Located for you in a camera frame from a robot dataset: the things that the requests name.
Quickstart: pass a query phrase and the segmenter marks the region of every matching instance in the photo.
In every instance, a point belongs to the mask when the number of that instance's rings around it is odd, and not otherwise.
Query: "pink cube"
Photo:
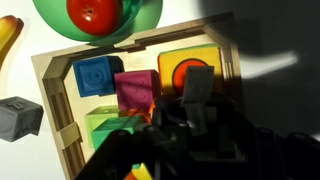
[[[161,94],[159,74],[155,70],[117,73],[114,78],[120,110],[149,109]]]

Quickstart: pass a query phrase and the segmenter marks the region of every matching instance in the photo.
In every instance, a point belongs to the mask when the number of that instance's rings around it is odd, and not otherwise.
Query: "green cube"
[[[112,131],[123,129],[133,134],[134,127],[142,122],[143,118],[141,116],[127,116],[107,119],[92,131],[94,149],[97,150]],[[137,169],[139,167],[140,164],[135,164],[132,166],[133,169]]]
[[[85,115],[85,124],[89,147],[93,147],[91,132],[105,120],[118,117],[118,105],[100,106]]]

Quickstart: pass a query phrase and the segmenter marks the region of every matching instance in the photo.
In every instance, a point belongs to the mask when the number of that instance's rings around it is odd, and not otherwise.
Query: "orange circle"
[[[172,74],[172,86],[178,95],[183,94],[184,79],[188,66],[207,66],[199,59],[187,59],[179,63]]]

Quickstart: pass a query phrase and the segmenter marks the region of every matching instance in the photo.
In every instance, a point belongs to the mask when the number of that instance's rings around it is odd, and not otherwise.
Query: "wooden base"
[[[116,39],[89,43],[32,57],[44,107],[67,179],[73,179],[94,150],[89,148],[84,117],[98,106],[116,105],[116,95],[80,98],[72,62],[102,55],[120,56],[126,71],[155,69],[160,52],[215,43],[221,47],[223,91],[243,110],[238,49],[231,13],[207,17],[132,34],[120,43]]]

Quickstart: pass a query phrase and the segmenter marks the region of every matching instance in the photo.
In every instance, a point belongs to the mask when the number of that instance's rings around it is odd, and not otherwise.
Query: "toy block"
[[[43,116],[41,105],[20,97],[0,100],[0,138],[13,142],[29,133],[38,135]]]
[[[85,124],[88,136],[88,145],[93,147],[91,132],[105,120],[118,117],[118,105],[100,106],[85,115]]]
[[[123,129],[133,134],[134,127],[142,122],[143,118],[141,116],[127,116],[107,119],[92,131],[94,149],[97,150],[112,131]],[[134,164],[132,166],[133,169],[137,169],[139,167],[140,164]]]
[[[155,70],[118,73],[115,83],[120,110],[149,109],[161,94],[159,74]]]
[[[223,92],[220,48],[215,44],[205,44],[159,54],[158,68],[163,94],[183,94],[188,66],[214,66],[213,91]]]
[[[152,177],[144,163],[141,163],[141,166],[138,169],[132,169],[131,172],[138,180],[152,180]]]
[[[123,72],[117,56],[102,56],[73,62],[80,97],[115,93],[114,74]]]
[[[119,111],[119,117],[126,117],[126,116],[137,116],[140,115],[143,118],[144,123],[150,123],[150,113],[144,109],[126,109]]]

